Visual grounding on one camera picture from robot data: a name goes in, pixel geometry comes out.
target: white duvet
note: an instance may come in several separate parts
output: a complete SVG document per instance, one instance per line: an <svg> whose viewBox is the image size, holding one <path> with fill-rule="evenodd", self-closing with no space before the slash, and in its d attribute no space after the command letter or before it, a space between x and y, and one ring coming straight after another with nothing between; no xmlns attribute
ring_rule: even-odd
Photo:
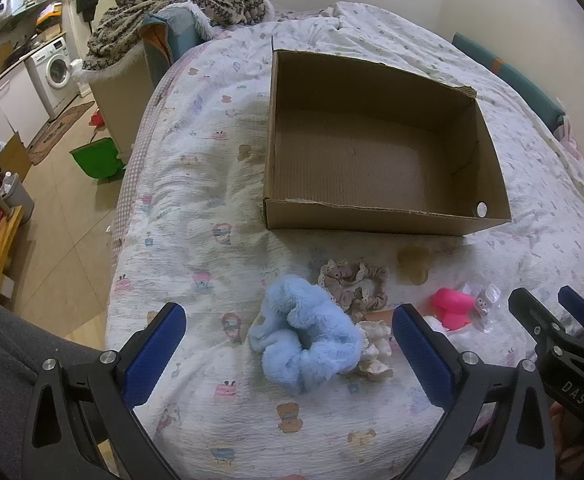
<svg viewBox="0 0 584 480"><path fill-rule="evenodd" d="M275 47L376 60L475 88L514 221L460 238L267 231L273 37ZM386 10L339 3L320 17L224 32L179 64L140 175L106 339L120 348L167 301L184 306L186 335L135 410L183 478L384 480L440 416L400 351L383 383L339 376L297 397L268 383L245 335L278 274L313 281L328 258L362 258L389 267L390 304L418 306L440 286L481 274L506 295L527 287L561 320L560 286L584 296L584 176L514 90L435 34ZM397 250L409 244L432 254L421 286L398 274ZM474 332L472 347L486 362L512 365L532 348L507 317L490 334Z"/></svg>

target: doormat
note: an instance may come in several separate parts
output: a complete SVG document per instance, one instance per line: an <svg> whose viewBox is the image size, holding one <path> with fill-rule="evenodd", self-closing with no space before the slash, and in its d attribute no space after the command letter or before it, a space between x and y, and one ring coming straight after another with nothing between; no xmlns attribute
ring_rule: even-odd
<svg viewBox="0 0 584 480"><path fill-rule="evenodd" d="M79 120L93 104L94 101L89 101L82 105L68 108L53 123L43 126L28 148L28 156L32 164L35 166L40 164L48 156L48 153L52 151L52 148L56 146L56 143L61 140L61 137L65 135L66 131L70 129L70 126Z"/></svg>

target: knitted blanket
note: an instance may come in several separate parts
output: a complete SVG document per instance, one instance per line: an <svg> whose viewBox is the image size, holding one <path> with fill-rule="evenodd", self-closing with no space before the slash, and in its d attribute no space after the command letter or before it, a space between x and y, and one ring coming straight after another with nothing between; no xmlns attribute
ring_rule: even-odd
<svg viewBox="0 0 584 480"><path fill-rule="evenodd" d="M146 14L167 6L184 6L193 11L197 31L204 40L214 36L212 26L253 25L274 18L268 0L115 0L105 11L90 39L82 68L74 77L91 82L109 79L125 70L143 53L138 34Z"/></svg>

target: screw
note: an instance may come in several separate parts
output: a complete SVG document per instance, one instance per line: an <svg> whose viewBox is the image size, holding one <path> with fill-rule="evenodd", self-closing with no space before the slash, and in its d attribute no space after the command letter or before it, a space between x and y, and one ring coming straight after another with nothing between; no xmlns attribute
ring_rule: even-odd
<svg viewBox="0 0 584 480"><path fill-rule="evenodd" d="M117 353L114 350L106 350L101 354L101 357L99 357L99 361L101 361L104 365L109 365L116 358Z"/></svg>
<svg viewBox="0 0 584 480"><path fill-rule="evenodd" d="M56 366L56 359L50 358L43 361L43 369L49 371Z"/></svg>
<svg viewBox="0 0 584 480"><path fill-rule="evenodd" d="M533 372L536 370L536 366L534 366L534 363L529 359L523 359L523 361L521 361L521 367L527 372Z"/></svg>
<svg viewBox="0 0 584 480"><path fill-rule="evenodd" d="M463 362L469 365L475 365L479 362L479 356L474 352L463 352Z"/></svg>

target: gray pants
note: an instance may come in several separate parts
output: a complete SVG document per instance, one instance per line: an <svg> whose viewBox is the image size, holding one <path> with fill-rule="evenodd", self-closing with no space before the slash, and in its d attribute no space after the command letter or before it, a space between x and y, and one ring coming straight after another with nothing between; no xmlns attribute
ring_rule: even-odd
<svg viewBox="0 0 584 480"><path fill-rule="evenodd" d="M91 362L99 353L52 335L0 306L0 470L10 480L21 479L25 419L41 363L55 357L68 367Z"/></svg>

